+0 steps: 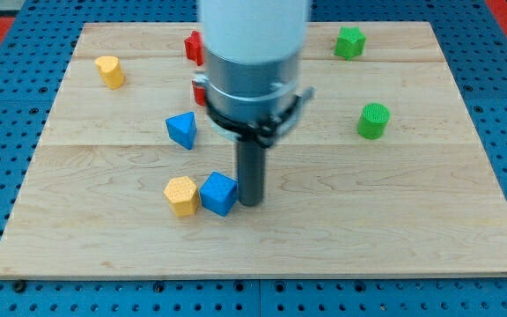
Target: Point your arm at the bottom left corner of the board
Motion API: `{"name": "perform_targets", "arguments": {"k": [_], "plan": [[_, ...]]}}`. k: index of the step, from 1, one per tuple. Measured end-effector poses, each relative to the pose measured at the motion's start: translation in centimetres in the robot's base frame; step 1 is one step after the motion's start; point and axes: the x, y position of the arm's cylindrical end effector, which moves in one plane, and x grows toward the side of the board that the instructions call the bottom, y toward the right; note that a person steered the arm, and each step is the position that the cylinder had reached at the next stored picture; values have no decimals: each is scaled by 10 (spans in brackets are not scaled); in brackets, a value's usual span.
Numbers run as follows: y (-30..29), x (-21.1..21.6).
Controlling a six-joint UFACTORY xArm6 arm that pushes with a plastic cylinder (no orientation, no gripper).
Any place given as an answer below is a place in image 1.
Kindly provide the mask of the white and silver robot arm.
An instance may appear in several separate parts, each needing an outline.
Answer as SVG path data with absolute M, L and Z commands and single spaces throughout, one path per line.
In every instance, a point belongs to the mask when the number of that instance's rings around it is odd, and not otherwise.
M 205 71 L 196 76 L 221 135 L 272 146 L 298 122 L 313 90 L 297 94 L 309 0 L 200 0 Z

